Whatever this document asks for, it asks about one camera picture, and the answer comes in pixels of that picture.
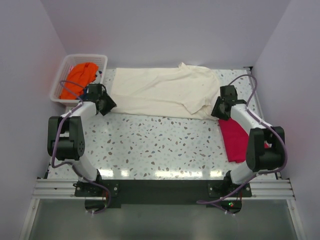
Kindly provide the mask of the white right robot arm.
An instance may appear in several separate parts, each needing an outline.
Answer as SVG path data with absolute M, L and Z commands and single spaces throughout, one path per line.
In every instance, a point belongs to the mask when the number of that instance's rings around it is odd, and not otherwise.
M 258 174 L 273 173 L 286 165 L 284 129 L 252 112 L 233 85 L 220 88 L 211 115 L 218 119 L 228 161 L 238 163 L 226 173 L 222 189 L 227 196 L 235 196 L 240 185 Z

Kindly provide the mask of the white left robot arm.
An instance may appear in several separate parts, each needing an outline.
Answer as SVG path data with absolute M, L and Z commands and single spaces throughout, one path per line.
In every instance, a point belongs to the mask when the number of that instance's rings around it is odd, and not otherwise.
M 51 167 L 57 169 L 70 166 L 78 180 L 86 184 L 86 191 L 99 196 L 104 184 L 101 175 L 86 154 L 83 124 L 96 115 L 105 116 L 117 105 L 108 95 L 103 84 L 92 83 L 84 89 L 84 98 L 67 113 L 52 116 L 48 120 L 47 152 L 51 156 Z

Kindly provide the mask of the cream t shirt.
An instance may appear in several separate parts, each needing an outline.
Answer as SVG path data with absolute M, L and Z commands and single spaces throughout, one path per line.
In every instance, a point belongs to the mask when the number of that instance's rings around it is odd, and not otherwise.
M 211 119 L 220 95 L 220 80 L 207 67 L 117 68 L 110 96 L 115 113 Z

